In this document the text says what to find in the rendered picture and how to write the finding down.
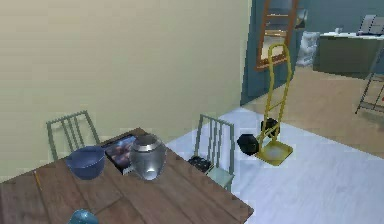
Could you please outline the grey-green slatted chair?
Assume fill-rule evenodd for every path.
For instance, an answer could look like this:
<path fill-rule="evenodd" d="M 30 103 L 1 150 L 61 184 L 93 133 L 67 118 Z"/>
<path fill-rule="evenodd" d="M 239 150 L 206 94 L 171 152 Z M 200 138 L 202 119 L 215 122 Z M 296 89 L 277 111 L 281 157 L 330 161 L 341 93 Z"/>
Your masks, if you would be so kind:
<path fill-rule="evenodd" d="M 47 121 L 46 129 L 47 129 L 47 136 L 48 136 L 48 144 L 51 149 L 51 154 L 54 161 L 57 161 L 59 159 L 58 153 L 56 150 L 56 145 L 54 142 L 54 136 L 53 136 L 53 126 L 55 124 L 59 124 L 63 128 L 64 135 L 66 137 L 66 140 L 71 152 L 74 152 L 76 149 L 79 149 L 85 146 L 85 142 L 80 130 L 80 124 L 78 119 L 78 117 L 80 116 L 85 117 L 85 120 L 88 123 L 88 126 L 90 128 L 90 131 L 93 135 L 95 142 L 97 144 L 100 143 L 99 135 L 96 131 L 94 123 L 87 110 L 82 110 L 79 112 L 64 115 L 59 118 L 55 118 L 53 120 Z"/>
<path fill-rule="evenodd" d="M 200 142 L 202 138 L 203 121 L 205 119 L 208 120 L 208 128 L 209 128 L 208 148 L 207 148 L 207 155 L 201 156 L 199 154 L 199 149 L 200 149 Z M 227 169 L 224 169 L 221 166 L 224 128 L 229 129 L 230 146 L 229 146 L 229 163 L 228 163 Z M 235 178 L 234 153 L 235 153 L 234 124 L 223 119 L 214 118 L 208 115 L 201 114 L 199 116 L 194 153 L 192 156 L 200 156 L 202 158 L 205 158 L 211 161 L 213 167 L 210 168 L 209 171 L 204 174 L 209 178 L 211 178 L 215 183 L 217 183 L 227 191 L 231 191 L 232 182 L 233 182 L 233 179 Z"/>

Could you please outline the silver glass vase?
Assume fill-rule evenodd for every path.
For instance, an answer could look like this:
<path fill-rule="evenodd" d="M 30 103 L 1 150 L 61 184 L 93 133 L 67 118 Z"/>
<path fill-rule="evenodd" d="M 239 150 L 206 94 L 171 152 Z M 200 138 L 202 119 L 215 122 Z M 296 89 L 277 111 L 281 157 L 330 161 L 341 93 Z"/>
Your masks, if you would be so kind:
<path fill-rule="evenodd" d="M 130 161 L 133 171 L 144 180 L 154 180 L 162 172 L 167 148 L 154 134 L 137 136 L 131 146 Z"/>

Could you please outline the black patterned cushion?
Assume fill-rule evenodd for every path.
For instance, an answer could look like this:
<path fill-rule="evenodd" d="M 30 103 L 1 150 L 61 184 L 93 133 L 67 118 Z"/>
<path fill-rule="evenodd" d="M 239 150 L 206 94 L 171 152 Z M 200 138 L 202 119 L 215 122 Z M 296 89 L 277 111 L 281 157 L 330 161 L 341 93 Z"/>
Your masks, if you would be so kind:
<path fill-rule="evenodd" d="M 207 173 L 213 167 L 211 161 L 200 156 L 192 156 L 188 162 L 203 173 Z"/>

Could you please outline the dark picture book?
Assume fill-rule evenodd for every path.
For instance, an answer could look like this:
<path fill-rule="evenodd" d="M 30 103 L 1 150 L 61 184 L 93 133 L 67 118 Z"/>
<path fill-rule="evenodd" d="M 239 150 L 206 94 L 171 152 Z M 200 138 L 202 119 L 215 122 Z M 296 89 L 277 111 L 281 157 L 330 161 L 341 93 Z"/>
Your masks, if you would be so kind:
<path fill-rule="evenodd" d="M 126 175 L 133 170 L 130 161 L 130 148 L 135 140 L 135 136 L 129 135 L 104 146 L 107 158 L 122 175 Z"/>

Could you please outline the brown wooden table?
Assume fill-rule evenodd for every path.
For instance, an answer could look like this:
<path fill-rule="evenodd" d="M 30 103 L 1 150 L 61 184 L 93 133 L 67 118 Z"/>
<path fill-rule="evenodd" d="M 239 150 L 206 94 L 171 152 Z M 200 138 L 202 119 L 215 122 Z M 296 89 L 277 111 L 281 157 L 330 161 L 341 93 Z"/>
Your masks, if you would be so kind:
<path fill-rule="evenodd" d="M 79 209 L 100 224 L 244 224 L 253 209 L 167 151 L 162 174 L 144 181 L 107 161 L 93 180 L 75 177 L 63 159 L 0 184 L 0 224 L 67 224 Z"/>

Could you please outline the yellow hand truck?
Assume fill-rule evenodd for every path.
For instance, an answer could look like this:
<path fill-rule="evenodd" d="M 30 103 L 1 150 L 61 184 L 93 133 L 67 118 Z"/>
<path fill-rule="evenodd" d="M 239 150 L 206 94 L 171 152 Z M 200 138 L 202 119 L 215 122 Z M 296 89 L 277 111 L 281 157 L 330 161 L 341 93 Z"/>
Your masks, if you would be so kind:
<path fill-rule="evenodd" d="M 275 73 L 274 73 L 274 64 L 275 62 L 272 59 L 272 53 L 275 48 L 281 47 L 283 53 L 283 59 L 286 61 L 287 67 L 287 76 L 286 83 L 283 92 L 282 98 L 276 102 L 274 105 L 271 104 L 274 83 L 275 83 Z M 284 114 L 285 104 L 287 100 L 288 90 L 290 87 L 290 81 L 292 79 L 292 65 L 290 52 L 288 47 L 283 43 L 272 44 L 268 48 L 268 68 L 270 76 L 269 91 L 267 94 L 267 100 L 265 104 L 265 110 L 263 114 L 261 132 L 259 135 L 255 136 L 254 134 L 242 134 L 238 140 L 237 144 L 242 153 L 248 156 L 254 156 L 258 159 L 272 165 L 279 166 L 287 157 L 293 152 L 293 148 L 281 141 L 278 141 L 278 134 L 281 129 L 281 120 Z M 276 108 L 280 107 L 278 118 L 274 125 L 267 127 L 270 117 L 268 116 L 269 112 Z"/>

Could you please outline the orange wooden shelf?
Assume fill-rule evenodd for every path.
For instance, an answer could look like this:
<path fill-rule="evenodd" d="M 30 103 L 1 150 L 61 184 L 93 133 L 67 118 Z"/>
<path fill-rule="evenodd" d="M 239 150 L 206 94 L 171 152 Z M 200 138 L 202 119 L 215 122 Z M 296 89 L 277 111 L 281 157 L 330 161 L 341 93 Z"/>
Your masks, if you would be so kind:
<path fill-rule="evenodd" d="M 293 34 L 294 20 L 299 0 L 262 0 L 260 35 L 255 69 L 268 67 L 269 47 L 276 44 L 271 52 L 274 65 L 284 62 L 287 56 L 282 44 L 289 45 Z"/>

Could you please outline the blue bowl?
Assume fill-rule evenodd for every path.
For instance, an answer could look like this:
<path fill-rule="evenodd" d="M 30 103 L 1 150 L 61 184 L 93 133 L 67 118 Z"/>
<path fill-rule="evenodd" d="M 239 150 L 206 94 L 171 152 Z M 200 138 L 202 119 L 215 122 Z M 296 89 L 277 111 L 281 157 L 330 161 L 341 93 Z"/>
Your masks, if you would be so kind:
<path fill-rule="evenodd" d="M 105 151 L 100 146 L 86 146 L 66 157 L 69 170 L 81 180 L 97 178 L 105 165 Z"/>

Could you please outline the white bag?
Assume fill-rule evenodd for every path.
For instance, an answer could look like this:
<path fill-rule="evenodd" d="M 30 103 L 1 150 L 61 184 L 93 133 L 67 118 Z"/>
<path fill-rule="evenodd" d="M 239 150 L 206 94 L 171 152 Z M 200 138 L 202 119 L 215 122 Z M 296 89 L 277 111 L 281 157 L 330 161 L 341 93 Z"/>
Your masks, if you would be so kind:
<path fill-rule="evenodd" d="M 307 67 L 313 63 L 319 37 L 319 32 L 303 32 L 296 62 L 297 66 Z"/>

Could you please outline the teal round object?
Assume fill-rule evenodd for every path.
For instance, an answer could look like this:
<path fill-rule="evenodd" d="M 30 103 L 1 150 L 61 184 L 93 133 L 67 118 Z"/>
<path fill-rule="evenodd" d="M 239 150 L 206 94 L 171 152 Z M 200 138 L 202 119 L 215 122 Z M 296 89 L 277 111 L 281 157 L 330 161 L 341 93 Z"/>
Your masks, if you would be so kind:
<path fill-rule="evenodd" d="M 99 224 L 98 218 L 85 209 L 76 210 L 67 224 Z"/>

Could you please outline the dark green counter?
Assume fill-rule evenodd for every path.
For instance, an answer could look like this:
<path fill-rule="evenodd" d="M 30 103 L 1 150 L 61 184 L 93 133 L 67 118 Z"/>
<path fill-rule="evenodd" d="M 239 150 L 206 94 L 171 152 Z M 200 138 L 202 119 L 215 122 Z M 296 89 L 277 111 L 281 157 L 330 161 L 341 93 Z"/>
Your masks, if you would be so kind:
<path fill-rule="evenodd" d="M 324 33 L 318 40 L 313 70 L 364 79 L 376 71 L 383 49 L 384 37 Z"/>

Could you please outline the yellow pencil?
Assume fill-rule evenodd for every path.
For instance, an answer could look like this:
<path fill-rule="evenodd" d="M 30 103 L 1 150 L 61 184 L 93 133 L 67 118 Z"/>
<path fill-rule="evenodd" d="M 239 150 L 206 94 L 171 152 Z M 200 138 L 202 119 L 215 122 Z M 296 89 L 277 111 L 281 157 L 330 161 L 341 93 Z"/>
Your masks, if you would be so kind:
<path fill-rule="evenodd" d="M 40 179 L 39 179 L 39 176 L 38 176 L 36 170 L 33 171 L 33 175 L 34 175 L 34 178 L 35 178 L 35 181 L 37 183 L 37 186 L 38 186 L 39 190 L 42 191 L 41 182 L 40 182 Z"/>

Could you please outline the grey folding rack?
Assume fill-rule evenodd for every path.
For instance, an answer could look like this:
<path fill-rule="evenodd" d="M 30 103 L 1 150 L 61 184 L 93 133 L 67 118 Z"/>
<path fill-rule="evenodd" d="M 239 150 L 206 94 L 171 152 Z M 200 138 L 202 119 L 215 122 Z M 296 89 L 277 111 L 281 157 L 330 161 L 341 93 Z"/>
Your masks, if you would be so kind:
<path fill-rule="evenodd" d="M 384 104 L 380 103 L 380 100 L 384 101 L 384 74 L 379 74 L 376 72 L 376 67 L 380 63 L 381 57 L 383 55 L 384 47 L 378 51 L 375 56 L 374 62 L 370 67 L 369 75 L 366 77 L 367 84 L 364 88 L 363 94 L 360 98 L 355 113 L 358 113 L 361 109 L 384 113 Z M 376 84 L 380 84 L 381 88 L 376 93 L 376 96 L 373 96 L 373 88 Z"/>

